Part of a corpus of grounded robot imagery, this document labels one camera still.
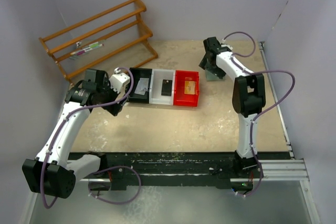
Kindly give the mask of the green card holder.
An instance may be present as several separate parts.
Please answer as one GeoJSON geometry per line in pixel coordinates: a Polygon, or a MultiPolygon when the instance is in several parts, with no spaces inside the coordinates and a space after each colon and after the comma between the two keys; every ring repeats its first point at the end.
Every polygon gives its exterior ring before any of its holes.
{"type": "Polygon", "coordinates": [[[205,70],[205,77],[207,81],[220,81],[223,80],[226,73],[221,69],[215,71],[205,70]]]}

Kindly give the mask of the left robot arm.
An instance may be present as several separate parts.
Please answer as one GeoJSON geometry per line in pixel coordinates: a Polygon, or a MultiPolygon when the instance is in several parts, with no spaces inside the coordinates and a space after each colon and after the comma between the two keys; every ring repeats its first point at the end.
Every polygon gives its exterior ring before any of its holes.
{"type": "Polygon", "coordinates": [[[94,108],[117,116],[126,103],[133,76],[126,68],[106,71],[88,69],[66,94],[61,116],[45,145],[34,159],[26,159],[22,171],[31,192],[66,199],[76,182],[107,167],[104,153],[89,151],[69,160],[74,141],[94,108]]]}

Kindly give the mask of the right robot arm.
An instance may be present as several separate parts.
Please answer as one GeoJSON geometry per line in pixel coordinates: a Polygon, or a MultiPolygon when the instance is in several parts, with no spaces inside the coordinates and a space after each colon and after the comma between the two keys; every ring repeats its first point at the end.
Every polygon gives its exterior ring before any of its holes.
{"type": "Polygon", "coordinates": [[[229,45],[216,37],[203,41],[205,55],[199,67],[219,79],[229,77],[234,82],[232,105],[238,114],[239,139],[235,151],[234,169],[248,171],[258,166],[256,136],[258,119],[266,105],[265,79],[239,62],[229,45]]]}

